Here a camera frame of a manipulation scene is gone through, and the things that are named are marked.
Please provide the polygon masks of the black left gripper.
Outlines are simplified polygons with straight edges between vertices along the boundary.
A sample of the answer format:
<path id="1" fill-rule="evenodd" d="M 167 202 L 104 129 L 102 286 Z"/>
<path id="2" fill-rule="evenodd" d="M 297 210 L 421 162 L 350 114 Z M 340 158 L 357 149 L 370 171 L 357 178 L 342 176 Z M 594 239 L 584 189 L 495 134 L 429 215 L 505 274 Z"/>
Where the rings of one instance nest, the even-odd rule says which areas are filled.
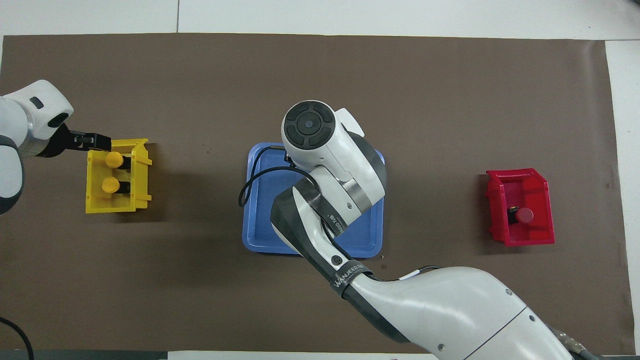
<path id="1" fill-rule="evenodd" d="M 62 123 L 48 139 L 45 148 L 37 153 L 37 157 L 53 158 L 66 150 L 110 152 L 112 139 L 99 133 L 70 130 L 66 123 Z"/>

